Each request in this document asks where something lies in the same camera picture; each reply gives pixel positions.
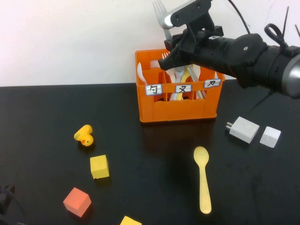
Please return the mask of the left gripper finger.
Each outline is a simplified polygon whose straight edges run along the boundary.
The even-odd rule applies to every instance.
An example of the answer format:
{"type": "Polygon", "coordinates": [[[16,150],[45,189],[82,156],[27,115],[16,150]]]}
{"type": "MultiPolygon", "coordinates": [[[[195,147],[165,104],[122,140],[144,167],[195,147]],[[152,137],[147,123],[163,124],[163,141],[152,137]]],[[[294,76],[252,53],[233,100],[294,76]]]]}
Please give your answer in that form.
{"type": "Polygon", "coordinates": [[[0,187],[0,214],[5,215],[12,198],[6,193],[7,191],[15,193],[14,185],[2,185],[0,187]]]}

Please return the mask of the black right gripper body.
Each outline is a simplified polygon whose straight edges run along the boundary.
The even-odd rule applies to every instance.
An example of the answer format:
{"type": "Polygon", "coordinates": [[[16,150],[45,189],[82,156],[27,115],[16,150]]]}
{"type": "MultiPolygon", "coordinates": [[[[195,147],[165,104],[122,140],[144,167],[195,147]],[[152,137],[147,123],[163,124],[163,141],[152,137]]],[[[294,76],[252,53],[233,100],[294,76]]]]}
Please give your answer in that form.
{"type": "Polygon", "coordinates": [[[215,70],[225,75],[234,75],[229,65],[229,53],[234,39],[221,37],[217,33],[201,30],[195,37],[187,29],[181,34],[172,36],[174,46],[177,44],[194,44],[193,64],[215,70]]]}

